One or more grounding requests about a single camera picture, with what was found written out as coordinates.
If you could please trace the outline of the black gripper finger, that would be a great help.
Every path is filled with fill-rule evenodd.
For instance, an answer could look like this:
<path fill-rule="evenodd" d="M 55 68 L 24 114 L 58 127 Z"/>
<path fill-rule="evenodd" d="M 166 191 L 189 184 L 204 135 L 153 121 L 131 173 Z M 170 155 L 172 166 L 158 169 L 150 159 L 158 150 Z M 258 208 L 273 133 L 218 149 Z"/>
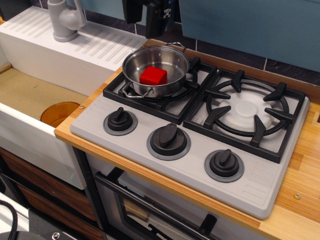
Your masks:
<path fill-rule="evenodd" d="M 150 3 L 146 11 L 146 31 L 145 37 L 153 39 L 164 34 L 168 18 L 163 5 Z"/>
<path fill-rule="evenodd" d="M 140 0 L 123 0 L 122 6 L 127 24 L 135 24 L 142 20 L 143 4 Z"/>

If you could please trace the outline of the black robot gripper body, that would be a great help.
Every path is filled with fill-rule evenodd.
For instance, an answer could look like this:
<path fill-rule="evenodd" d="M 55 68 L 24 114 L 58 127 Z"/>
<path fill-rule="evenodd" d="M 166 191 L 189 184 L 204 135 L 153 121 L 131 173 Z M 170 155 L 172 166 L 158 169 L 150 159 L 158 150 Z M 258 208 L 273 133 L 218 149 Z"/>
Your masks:
<path fill-rule="evenodd" d="M 172 8 L 169 0 L 150 0 L 147 5 L 147 16 L 152 19 L 168 19 Z"/>

